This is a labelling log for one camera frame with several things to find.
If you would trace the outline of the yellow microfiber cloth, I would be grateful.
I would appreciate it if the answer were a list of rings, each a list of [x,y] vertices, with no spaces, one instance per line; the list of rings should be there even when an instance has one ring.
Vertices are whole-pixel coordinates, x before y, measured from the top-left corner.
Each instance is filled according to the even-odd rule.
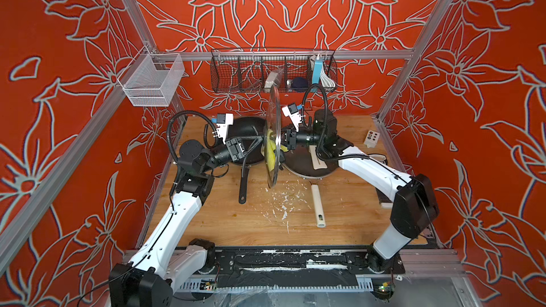
[[[266,149],[264,151],[265,161],[268,171],[273,171],[275,166],[280,165],[284,152],[288,151],[288,148],[282,144],[277,146],[276,134],[272,129],[268,129],[266,132]]]

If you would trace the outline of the glass pot lid black knob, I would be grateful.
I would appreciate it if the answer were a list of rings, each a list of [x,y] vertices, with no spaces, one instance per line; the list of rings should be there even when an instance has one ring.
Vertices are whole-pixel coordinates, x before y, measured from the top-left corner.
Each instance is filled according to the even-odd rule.
[[[281,107],[280,93],[276,85],[270,88],[266,123],[264,126],[263,150],[267,170],[267,183],[273,188],[277,183],[281,158]]]

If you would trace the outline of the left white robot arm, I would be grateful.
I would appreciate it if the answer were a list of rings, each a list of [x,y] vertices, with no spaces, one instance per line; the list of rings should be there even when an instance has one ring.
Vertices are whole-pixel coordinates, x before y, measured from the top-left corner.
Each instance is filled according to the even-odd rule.
[[[210,241],[195,239],[178,259],[172,256],[212,191],[214,169],[244,159],[248,153],[241,137],[227,139],[212,149],[191,139],[173,152],[176,177],[169,193],[170,206],[129,262],[112,269],[112,306],[170,306],[181,285],[195,272],[214,268],[215,245]]]

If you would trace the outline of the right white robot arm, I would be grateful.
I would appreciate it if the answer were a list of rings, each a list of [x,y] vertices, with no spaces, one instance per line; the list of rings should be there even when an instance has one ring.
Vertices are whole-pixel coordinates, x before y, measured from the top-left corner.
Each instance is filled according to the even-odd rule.
[[[392,203],[390,224],[367,251],[368,268],[382,273],[392,265],[399,251],[416,239],[439,215],[439,206],[428,177],[395,170],[375,160],[337,134],[337,120],[327,109],[315,111],[309,125],[302,121],[303,109],[291,104],[280,112],[291,119],[292,126],[275,135],[273,152],[280,153],[298,146],[313,146],[319,161],[337,163],[338,167],[357,175],[374,186]]]

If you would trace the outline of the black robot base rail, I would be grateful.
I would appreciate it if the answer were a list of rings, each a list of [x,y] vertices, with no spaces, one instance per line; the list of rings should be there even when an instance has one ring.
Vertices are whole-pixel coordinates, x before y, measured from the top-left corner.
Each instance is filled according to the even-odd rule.
[[[405,273],[401,256],[370,260],[370,246],[218,247],[213,268],[195,277],[219,288],[364,289],[362,281],[393,281]]]

